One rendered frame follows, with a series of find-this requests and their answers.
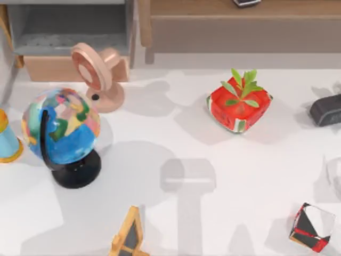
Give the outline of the red square plant pot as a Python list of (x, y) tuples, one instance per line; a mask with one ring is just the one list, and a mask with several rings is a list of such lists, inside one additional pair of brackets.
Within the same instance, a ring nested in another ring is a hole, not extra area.
[(206, 98), (209, 113), (233, 133), (249, 130), (267, 111), (273, 97), (257, 84), (257, 70), (240, 75), (232, 68), (232, 77)]

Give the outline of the pink desk fan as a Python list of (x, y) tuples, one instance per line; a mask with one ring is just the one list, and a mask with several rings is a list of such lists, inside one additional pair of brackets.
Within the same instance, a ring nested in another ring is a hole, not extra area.
[(71, 49), (71, 58), (88, 86), (86, 96), (98, 112), (109, 113), (123, 104), (124, 90), (112, 74), (112, 69), (123, 61), (119, 51), (108, 47), (97, 52), (86, 43), (78, 43)]

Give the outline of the colourful globe on black stand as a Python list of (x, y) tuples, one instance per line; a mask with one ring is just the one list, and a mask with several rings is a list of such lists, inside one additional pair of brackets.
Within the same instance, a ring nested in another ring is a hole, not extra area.
[(70, 88), (40, 93), (24, 111), (24, 141), (62, 187), (77, 189), (93, 182), (101, 170), (94, 145), (101, 123), (97, 110)]

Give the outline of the wooden framed blackboard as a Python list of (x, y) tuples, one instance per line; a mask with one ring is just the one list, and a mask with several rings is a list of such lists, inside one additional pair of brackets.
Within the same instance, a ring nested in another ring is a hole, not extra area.
[(143, 230), (139, 208), (131, 206), (121, 228), (111, 242), (108, 256), (150, 256), (140, 247), (143, 241)]

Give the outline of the wooden cupboard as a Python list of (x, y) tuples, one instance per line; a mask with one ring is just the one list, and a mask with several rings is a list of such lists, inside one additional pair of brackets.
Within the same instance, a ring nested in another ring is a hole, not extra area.
[(156, 53), (341, 53), (341, 0), (136, 0), (146, 61)]

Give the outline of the pale wooden drawer front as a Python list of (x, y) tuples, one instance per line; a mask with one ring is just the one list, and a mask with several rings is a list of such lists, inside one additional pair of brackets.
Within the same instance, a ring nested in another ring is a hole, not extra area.
[[(83, 79), (76, 70), (70, 56), (29, 56), (23, 57), (25, 67), (34, 82), (81, 82)], [(112, 69), (116, 82), (129, 80), (129, 57), (122, 57)]]

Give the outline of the small black object on cupboard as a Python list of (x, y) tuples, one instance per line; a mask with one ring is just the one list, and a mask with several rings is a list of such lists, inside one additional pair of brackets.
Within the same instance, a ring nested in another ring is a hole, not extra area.
[(232, 0), (238, 8), (246, 8), (259, 4), (262, 0)]

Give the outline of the black stapler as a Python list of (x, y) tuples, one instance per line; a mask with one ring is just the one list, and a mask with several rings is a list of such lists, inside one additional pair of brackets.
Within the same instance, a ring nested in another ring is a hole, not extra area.
[(319, 127), (341, 123), (341, 94), (315, 101), (310, 108), (310, 116)]

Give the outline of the blue and orange cone toy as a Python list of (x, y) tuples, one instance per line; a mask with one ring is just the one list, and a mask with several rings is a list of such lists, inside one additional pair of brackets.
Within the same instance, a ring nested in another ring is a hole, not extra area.
[(0, 163), (10, 163), (21, 156), (23, 144), (9, 125), (8, 117), (0, 108)]

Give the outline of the clear glass cup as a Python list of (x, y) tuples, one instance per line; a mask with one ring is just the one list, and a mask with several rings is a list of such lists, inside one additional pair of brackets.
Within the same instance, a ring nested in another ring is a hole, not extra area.
[(327, 181), (335, 194), (341, 197), (341, 157), (324, 160)]

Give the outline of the red black white cube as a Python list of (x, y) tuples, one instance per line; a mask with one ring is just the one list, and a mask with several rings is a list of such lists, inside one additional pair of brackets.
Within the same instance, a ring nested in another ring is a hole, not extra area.
[(289, 239), (320, 253), (328, 244), (336, 216), (307, 202), (295, 215)]

